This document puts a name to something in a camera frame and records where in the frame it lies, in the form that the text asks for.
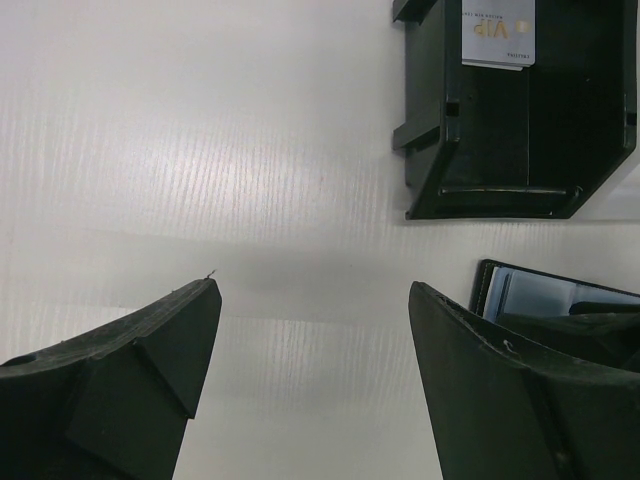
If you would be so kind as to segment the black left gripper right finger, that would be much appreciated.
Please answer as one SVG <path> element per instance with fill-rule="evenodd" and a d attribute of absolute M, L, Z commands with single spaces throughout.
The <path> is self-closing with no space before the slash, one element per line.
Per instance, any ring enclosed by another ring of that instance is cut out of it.
<path fill-rule="evenodd" d="M 598 318 L 487 321 L 423 282 L 411 332 L 446 479 L 635 479 L 639 359 L 557 339 Z"/>

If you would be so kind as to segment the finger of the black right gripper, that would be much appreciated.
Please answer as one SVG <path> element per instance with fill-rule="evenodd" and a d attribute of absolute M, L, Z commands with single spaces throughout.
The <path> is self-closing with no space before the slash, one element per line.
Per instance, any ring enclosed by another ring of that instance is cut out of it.
<path fill-rule="evenodd" d="M 639 371 L 639 306 L 578 302 L 567 315 L 503 313 L 499 325 L 581 360 Z"/>

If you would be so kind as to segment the black leather card holder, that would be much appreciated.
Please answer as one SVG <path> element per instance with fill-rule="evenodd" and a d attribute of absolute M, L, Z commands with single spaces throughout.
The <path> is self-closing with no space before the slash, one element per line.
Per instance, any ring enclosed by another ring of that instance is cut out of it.
<path fill-rule="evenodd" d="M 502 314 L 566 316 L 582 303 L 637 306 L 639 295 L 485 259 L 476 270 L 469 310 L 495 322 Z"/>

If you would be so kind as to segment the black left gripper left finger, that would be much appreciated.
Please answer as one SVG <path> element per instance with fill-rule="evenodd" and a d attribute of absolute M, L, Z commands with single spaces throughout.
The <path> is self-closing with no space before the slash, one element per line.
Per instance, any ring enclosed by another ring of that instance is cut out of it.
<path fill-rule="evenodd" d="M 198 279 L 1 366 L 5 479 L 169 479 L 196 415 L 222 297 Z"/>

